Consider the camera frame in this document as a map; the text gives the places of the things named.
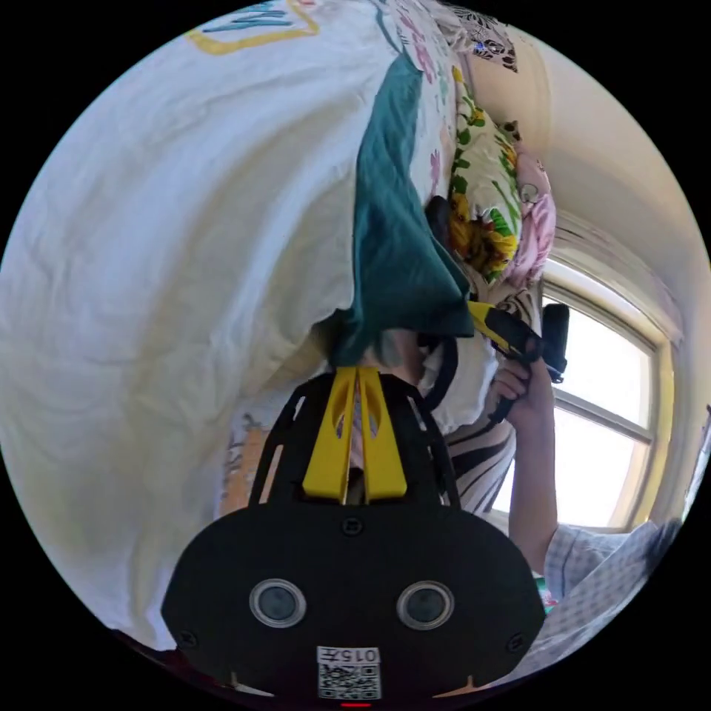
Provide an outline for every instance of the black screw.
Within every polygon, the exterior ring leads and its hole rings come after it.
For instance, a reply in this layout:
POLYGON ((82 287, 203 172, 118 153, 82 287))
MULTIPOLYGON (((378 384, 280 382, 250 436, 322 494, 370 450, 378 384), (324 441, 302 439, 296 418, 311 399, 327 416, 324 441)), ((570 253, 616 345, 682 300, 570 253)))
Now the black screw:
POLYGON ((183 630, 180 632, 178 635, 178 639, 180 641, 180 646, 185 647, 186 649, 193 649, 194 647, 198 646, 198 638, 195 637, 195 635, 192 632, 189 632, 188 630, 183 630))
POLYGON ((517 632, 507 643, 506 643, 506 651, 509 654, 514 654, 515 652, 518 652, 521 649, 521 645, 524 643, 524 636, 520 633, 517 632))
POLYGON ((341 530, 345 535, 359 535, 363 533, 363 521, 360 518, 345 518, 341 530))

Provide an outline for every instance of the person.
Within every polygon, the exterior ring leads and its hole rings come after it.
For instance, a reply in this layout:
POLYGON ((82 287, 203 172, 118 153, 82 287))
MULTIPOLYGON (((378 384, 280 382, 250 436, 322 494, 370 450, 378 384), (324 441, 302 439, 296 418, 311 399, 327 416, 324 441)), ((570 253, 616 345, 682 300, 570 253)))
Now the person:
POLYGON ((528 373, 517 361, 505 361, 490 392, 515 399, 507 417, 516 433, 509 536, 558 604, 520 664, 489 688, 544 669, 586 644, 644 586, 681 526, 676 519, 661 526, 648 521, 631 533, 610 534, 559 523, 555 399, 545 363, 537 360, 528 373))

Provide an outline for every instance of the hand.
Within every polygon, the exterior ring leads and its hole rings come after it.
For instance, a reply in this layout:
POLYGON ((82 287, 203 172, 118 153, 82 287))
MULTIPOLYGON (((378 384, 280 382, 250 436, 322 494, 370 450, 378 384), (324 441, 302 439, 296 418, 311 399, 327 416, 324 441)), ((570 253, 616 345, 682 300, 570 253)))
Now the hand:
POLYGON ((506 360, 496 373, 490 388, 494 403, 501 397, 515 400, 507 420, 518 435, 538 434, 553 427, 553 386, 543 358, 526 367, 506 360))

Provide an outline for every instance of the curtain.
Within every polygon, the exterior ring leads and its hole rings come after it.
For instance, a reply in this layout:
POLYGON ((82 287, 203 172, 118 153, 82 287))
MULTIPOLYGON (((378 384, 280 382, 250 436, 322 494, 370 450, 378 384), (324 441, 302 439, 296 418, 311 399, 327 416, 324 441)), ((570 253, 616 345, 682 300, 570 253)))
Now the curtain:
POLYGON ((675 346, 684 339, 681 312, 666 284, 643 259, 611 235, 559 210, 550 258, 615 291, 639 309, 675 346))

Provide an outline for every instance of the floral pillow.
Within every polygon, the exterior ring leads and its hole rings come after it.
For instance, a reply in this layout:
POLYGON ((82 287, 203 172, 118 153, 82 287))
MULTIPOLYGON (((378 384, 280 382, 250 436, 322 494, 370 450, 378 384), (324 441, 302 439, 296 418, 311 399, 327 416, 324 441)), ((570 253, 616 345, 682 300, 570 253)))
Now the floral pillow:
POLYGON ((457 67, 453 75, 457 148, 450 183, 450 239, 459 257, 492 284, 513 259, 521 237, 518 159, 507 134, 475 104, 457 67))

